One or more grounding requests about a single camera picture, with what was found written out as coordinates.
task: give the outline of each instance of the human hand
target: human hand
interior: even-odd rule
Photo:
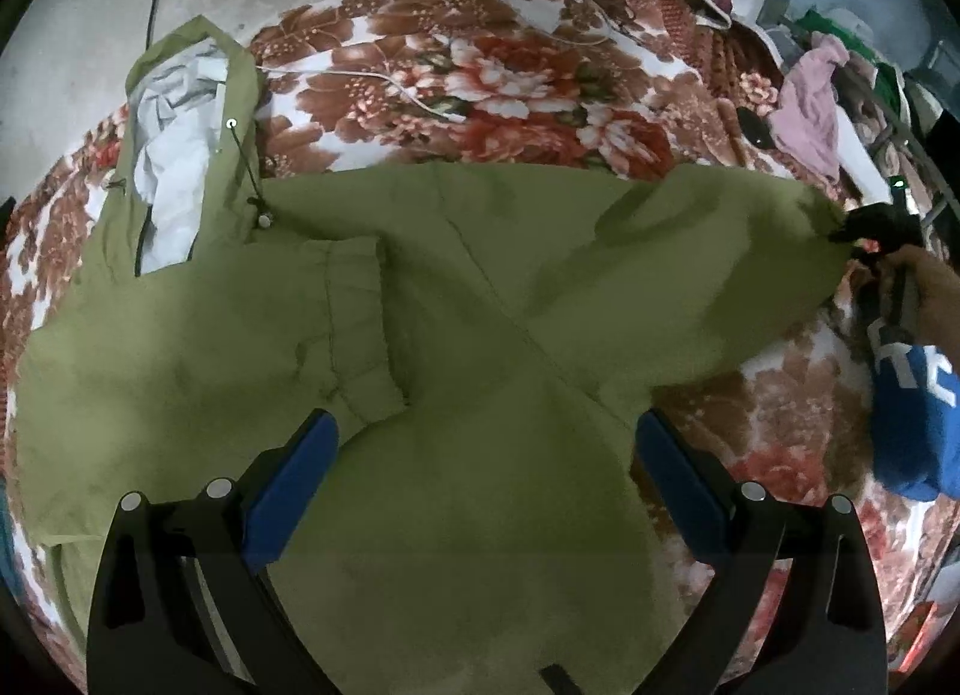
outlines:
[[[936,345],[960,371],[960,276],[918,246],[903,246],[880,261],[880,299],[889,300],[897,268],[913,270],[920,293],[917,341]]]

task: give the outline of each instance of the floral bedspread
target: floral bedspread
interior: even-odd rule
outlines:
[[[653,180],[694,161],[793,177],[834,200],[855,196],[845,181],[831,186],[788,155],[747,141],[737,109],[769,112],[782,75],[757,36],[731,19],[730,0],[328,0],[287,11],[250,48],[267,72],[256,113],[265,177],[462,160]],[[0,261],[0,390],[80,264],[125,121],[119,109],[100,123],[16,208]],[[661,390],[656,403],[737,479],[760,481],[782,500],[819,504],[832,492],[856,500],[892,632],[923,599],[960,506],[908,501],[872,479],[867,356],[845,284],[810,323],[739,371]],[[16,525],[16,399],[12,390],[0,396],[0,470],[27,608],[55,659],[83,686],[44,553]],[[692,610],[710,571],[691,561],[642,470],[633,473]],[[771,575],[738,669],[757,653],[785,578],[785,568]]]

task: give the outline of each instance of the white cable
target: white cable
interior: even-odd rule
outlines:
[[[437,110],[433,107],[430,107],[428,104],[421,102],[416,95],[406,88],[405,85],[402,85],[399,80],[392,78],[389,75],[384,75],[383,73],[365,73],[360,72],[359,70],[280,70],[275,67],[259,67],[258,69],[266,73],[278,73],[281,75],[344,75],[349,78],[380,78],[381,80],[386,80],[387,83],[392,83],[395,87],[400,90],[403,95],[410,100],[413,104],[416,104],[420,109],[426,110],[428,113],[433,113],[435,116],[440,116],[440,118],[446,119],[448,121],[453,121],[455,124],[462,124],[464,121],[467,121],[467,116],[462,116],[459,113],[445,113],[443,110]]]

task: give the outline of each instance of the floral blanket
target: floral blanket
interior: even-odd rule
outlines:
[[[856,196],[846,181],[831,186],[747,141],[738,109],[769,112],[782,75],[762,41],[733,21],[730,0],[329,0],[288,11],[250,48],[267,78],[256,114],[265,177],[439,159],[660,179],[694,161],[793,177],[834,200]],[[16,208],[0,262],[2,389],[80,264],[125,120],[120,109],[100,123]],[[831,492],[854,498],[894,631],[923,599],[960,506],[904,500],[872,479],[867,356],[845,285],[817,318],[739,371],[661,390],[656,403],[737,479],[794,502],[823,503]],[[6,405],[0,470],[16,525],[12,390]],[[709,569],[691,561],[642,470],[634,473],[692,610]],[[16,530],[37,633],[83,686],[45,553]],[[771,575],[737,670],[757,653],[785,578],[785,568]]]

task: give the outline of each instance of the green jacket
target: green jacket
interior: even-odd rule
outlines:
[[[232,66],[245,128],[255,84]],[[136,278],[143,218],[110,195],[20,364],[26,528],[78,624],[121,495],[192,497],[323,406],[350,440],[270,575],[338,687],[539,693],[551,663],[635,687],[680,621],[635,419],[832,294],[834,206],[722,168],[435,163],[263,181],[261,230],[223,155],[184,264]]]

